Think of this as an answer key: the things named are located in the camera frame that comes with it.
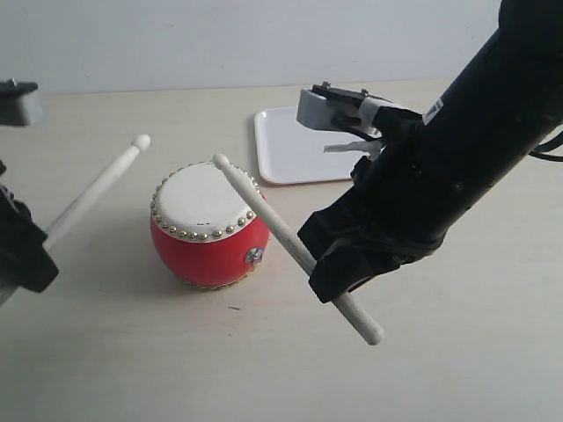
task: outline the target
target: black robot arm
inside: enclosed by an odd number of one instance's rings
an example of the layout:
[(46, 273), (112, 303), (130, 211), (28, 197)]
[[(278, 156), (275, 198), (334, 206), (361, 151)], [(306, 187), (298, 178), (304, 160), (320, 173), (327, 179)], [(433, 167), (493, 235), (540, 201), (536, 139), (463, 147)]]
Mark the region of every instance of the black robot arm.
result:
[(449, 227), (563, 122), (563, 2), (504, 0), (499, 27), (425, 114), (385, 98), (302, 91), (297, 119), (347, 131), (372, 148), (353, 186), (313, 213), (298, 235), (318, 261), (321, 302), (434, 253)]

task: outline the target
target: cable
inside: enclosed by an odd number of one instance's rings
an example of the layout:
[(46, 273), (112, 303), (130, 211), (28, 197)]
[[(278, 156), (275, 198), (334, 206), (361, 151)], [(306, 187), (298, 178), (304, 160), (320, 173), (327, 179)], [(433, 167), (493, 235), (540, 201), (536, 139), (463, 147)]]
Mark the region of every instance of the cable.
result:
[(535, 150), (531, 151), (529, 155), (534, 158), (539, 158), (540, 160), (551, 161), (553, 163), (563, 163), (563, 156), (552, 156), (551, 154), (536, 152)]
[(550, 141), (544, 142), (541, 145), (537, 145), (537, 147), (530, 152), (530, 156), (554, 163), (563, 163), (563, 156), (552, 156), (551, 154), (545, 154), (545, 152), (553, 151), (554, 149), (559, 148), (561, 145), (563, 145), (563, 132), (555, 136)]

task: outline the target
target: white drum head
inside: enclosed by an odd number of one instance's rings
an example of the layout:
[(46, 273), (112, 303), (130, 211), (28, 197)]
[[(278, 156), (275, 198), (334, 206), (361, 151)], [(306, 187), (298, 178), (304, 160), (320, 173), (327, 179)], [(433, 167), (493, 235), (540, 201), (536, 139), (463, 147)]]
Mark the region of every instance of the white drum head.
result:
[(151, 207), (162, 230), (187, 241), (224, 239), (254, 218), (213, 163), (192, 164), (173, 173), (157, 189)]

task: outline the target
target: drum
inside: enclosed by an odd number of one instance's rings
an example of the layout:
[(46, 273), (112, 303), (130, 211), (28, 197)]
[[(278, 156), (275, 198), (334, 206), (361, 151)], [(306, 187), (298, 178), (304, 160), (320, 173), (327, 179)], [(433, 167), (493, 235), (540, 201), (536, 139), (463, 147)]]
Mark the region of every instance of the drum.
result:
[(153, 194), (150, 216), (158, 255), (178, 278), (197, 287), (243, 279), (260, 264), (269, 238), (267, 225), (211, 162), (190, 164), (165, 178)]

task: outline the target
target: plastic tray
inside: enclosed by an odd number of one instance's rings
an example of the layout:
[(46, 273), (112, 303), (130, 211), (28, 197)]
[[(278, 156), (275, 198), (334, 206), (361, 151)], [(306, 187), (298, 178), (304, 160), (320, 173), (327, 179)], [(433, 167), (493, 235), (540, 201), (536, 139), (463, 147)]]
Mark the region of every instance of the plastic tray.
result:
[(350, 179), (363, 153), (324, 152), (326, 145), (357, 142), (356, 136), (319, 132), (296, 120), (297, 107), (256, 113), (254, 125), (260, 176), (269, 183), (290, 185)]

